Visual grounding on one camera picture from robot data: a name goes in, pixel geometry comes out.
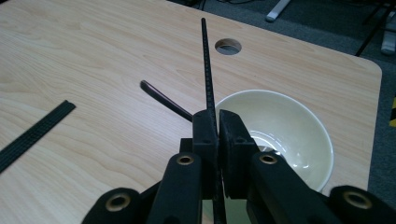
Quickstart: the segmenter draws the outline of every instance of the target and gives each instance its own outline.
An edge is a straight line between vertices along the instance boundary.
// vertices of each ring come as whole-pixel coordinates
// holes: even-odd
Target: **light wood tabletop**
[[[139,82],[192,114],[205,109],[202,17],[215,101],[250,89],[298,100],[332,139],[323,192],[367,189],[375,63],[162,0],[10,0],[0,5],[0,148],[63,100],[77,108],[0,174],[3,223],[79,223],[103,193],[162,179],[191,123]],[[218,53],[223,38],[242,50]]]

